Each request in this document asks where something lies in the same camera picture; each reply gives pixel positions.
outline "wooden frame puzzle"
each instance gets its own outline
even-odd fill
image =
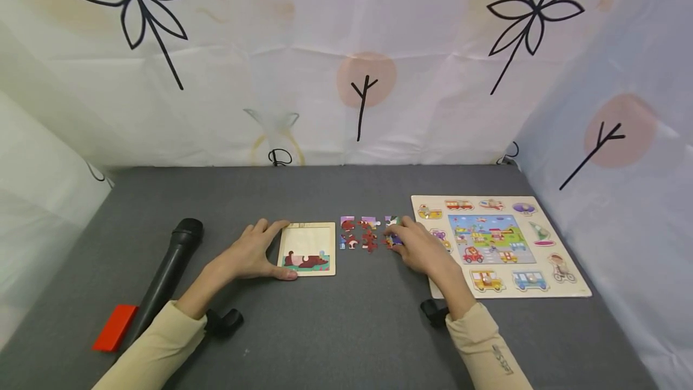
[[[478,299],[588,297],[592,291],[531,196],[411,196]],[[431,295],[442,299],[429,280]]]

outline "red wooden block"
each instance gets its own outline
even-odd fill
[[[136,305],[118,304],[91,349],[109,353],[118,350],[136,312]]]

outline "microphone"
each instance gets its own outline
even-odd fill
[[[140,308],[121,345],[122,348],[118,357],[140,337],[161,311],[161,308],[171,299],[173,291],[178,286],[185,267],[188,266],[197,246],[200,245],[204,233],[202,222],[195,218],[183,218],[173,230],[168,244],[168,252],[161,261],[159,270],[156,271],[144,298],[142,298]]]

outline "beige sleeve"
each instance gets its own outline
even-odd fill
[[[93,390],[159,390],[205,336],[206,317],[188,317],[168,302]]]
[[[450,315],[445,321],[476,390],[532,390],[484,305],[476,303],[457,321]]]

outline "fabric wall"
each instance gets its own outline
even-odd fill
[[[693,388],[692,25],[689,0],[625,0],[517,140],[661,389]]]
[[[620,1],[0,0],[3,85],[101,166],[490,163]]]
[[[110,191],[0,92],[0,349]]]

